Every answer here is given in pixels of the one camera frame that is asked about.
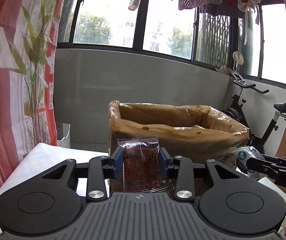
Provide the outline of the white blue-dotted snack packet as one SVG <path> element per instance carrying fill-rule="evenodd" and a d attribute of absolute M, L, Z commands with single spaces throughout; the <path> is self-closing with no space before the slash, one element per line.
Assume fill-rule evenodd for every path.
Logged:
<path fill-rule="evenodd" d="M 229 148 L 228 152 L 232 153 L 236 157 L 236 165 L 243 174 L 246 174 L 249 178 L 256 181 L 259 181 L 265 177 L 264 174 L 247 168 L 246 162 L 250 158 L 265 160 L 260 152 L 253 146 L 231 147 Z"/>

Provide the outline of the dark red jerky packet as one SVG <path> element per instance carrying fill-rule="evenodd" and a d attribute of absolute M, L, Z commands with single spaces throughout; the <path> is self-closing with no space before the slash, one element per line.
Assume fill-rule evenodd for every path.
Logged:
<path fill-rule="evenodd" d="M 174 189 L 161 173 L 157 137 L 119 139 L 123 148 L 123 190 L 125 192 L 164 192 Z"/>

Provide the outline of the large cardboard box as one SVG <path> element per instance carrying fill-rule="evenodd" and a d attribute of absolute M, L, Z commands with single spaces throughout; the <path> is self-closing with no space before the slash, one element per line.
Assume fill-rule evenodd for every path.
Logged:
<path fill-rule="evenodd" d="M 151 103 L 120 103 L 108 106 L 109 152 L 118 140 L 157 137 L 170 156 L 182 155 L 194 163 L 215 159 L 235 168 L 229 152 L 244 146 L 249 129 L 223 112 L 205 105 L 172 106 Z"/>

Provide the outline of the white trash bin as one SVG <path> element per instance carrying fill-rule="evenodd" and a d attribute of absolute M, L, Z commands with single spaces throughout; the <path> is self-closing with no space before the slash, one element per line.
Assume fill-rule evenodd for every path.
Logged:
<path fill-rule="evenodd" d="M 57 146 L 71 148 L 71 124 L 58 122 L 56 130 L 58 134 Z"/>

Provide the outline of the exercise bike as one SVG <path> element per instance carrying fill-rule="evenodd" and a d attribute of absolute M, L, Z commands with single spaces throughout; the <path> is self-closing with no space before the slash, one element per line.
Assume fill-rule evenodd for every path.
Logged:
<path fill-rule="evenodd" d="M 245 89 L 242 95 L 247 102 L 243 106 L 243 112 L 247 119 L 250 129 L 255 135 L 262 135 L 275 115 L 274 103 L 286 102 L 286 88 L 281 88 L 269 83 L 255 81 L 256 88 L 259 90 L 268 89 L 266 94 L 260 94 L 252 89 Z M 265 145 L 267 155 L 286 157 L 286 121 L 277 123 L 279 129 L 272 132 Z"/>

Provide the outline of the patterned pink curtain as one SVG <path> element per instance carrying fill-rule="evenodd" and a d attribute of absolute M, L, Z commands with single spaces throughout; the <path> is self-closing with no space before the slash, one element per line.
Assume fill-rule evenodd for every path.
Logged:
<path fill-rule="evenodd" d="M 54 61 L 63 1 L 0 0 L 0 188 L 37 144 L 57 144 Z"/>

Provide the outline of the window with black frame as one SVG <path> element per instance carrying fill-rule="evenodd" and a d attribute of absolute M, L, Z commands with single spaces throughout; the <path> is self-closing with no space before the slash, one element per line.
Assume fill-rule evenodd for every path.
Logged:
<path fill-rule="evenodd" d="M 65 0 L 62 48 L 104 47 L 236 68 L 260 82 L 286 86 L 285 0 L 262 0 L 245 21 L 178 9 L 178 0 Z"/>

